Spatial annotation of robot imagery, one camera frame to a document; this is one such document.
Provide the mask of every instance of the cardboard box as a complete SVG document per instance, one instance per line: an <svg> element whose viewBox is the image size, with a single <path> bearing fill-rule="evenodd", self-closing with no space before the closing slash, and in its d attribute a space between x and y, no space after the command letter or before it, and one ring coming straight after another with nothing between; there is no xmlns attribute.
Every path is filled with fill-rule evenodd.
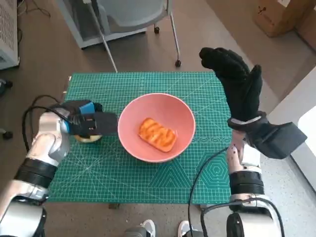
<svg viewBox="0 0 316 237"><path fill-rule="evenodd" d="M316 50L316 10L307 15L296 27L297 33Z"/></svg>
<svg viewBox="0 0 316 237"><path fill-rule="evenodd" d="M287 6L277 0L259 0L255 23L270 37L291 31L316 6L316 0L291 0Z"/></svg>

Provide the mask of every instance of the toast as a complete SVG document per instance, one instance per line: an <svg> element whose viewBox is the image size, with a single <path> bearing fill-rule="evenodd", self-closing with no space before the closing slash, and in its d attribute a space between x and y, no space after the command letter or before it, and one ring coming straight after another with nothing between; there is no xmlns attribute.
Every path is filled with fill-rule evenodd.
<svg viewBox="0 0 316 237"><path fill-rule="evenodd" d="M146 118L142 122L138 135L162 152L169 152L177 140L177 135L172 129L163 127L152 118Z"/></svg>

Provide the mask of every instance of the green cutting mat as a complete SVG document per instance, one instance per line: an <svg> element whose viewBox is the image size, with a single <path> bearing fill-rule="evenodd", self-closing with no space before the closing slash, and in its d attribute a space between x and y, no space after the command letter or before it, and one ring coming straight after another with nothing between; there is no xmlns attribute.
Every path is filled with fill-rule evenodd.
<svg viewBox="0 0 316 237"><path fill-rule="evenodd" d="M203 162L229 145L230 113L219 80L206 72L74 74L66 100L90 99L121 114L133 99L165 92L184 100L196 118L191 145L176 159L151 164L129 155L117 135L94 144L71 139L71 152L52 182L50 201L187 203ZM215 158L198 182L193 203L220 203L230 196L225 154Z"/></svg>

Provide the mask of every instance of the table leg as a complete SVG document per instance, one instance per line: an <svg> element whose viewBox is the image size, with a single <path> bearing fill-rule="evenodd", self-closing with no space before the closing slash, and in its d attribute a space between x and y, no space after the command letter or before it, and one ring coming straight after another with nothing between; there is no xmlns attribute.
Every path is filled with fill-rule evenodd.
<svg viewBox="0 0 316 237"><path fill-rule="evenodd" d="M110 203L109 209L117 210L119 208L120 203Z"/></svg>

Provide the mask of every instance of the gray floor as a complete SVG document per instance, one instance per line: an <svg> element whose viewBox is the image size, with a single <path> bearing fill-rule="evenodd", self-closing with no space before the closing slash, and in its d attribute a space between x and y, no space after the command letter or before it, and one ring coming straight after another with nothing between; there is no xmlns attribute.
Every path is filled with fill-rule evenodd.
<svg viewBox="0 0 316 237"><path fill-rule="evenodd" d="M39 1L51 12L20 17L23 39L18 69L0 72L14 87L0 99L0 124L13 130L11 141L0 142L0 188L13 177L25 157L21 115L38 94L61 97L73 72L111 72L112 66L101 45L80 50L53 0ZM181 71L204 71L198 52L203 46L225 47L244 57L249 65L263 66L265 84L261 108L271 111L315 65L316 55L289 33L270 39L252 22L251 0L175 0L174 17L182 52ZM120 71L174 71L176 51L170 23L159 23L160 35L150 28L136 35L110 42ZM283 216L286 236L315 236L315 196L290 160L263 160L267 193ZM177 225L187 218L185 205L123 205L109 210L105 204L47 203L47 236L119 236L125 228L152 218L158 237L175 236ZM229 211L208 215L209 236L224 237ZM193 207L193 223L199 226L199 211Z"/></svg>

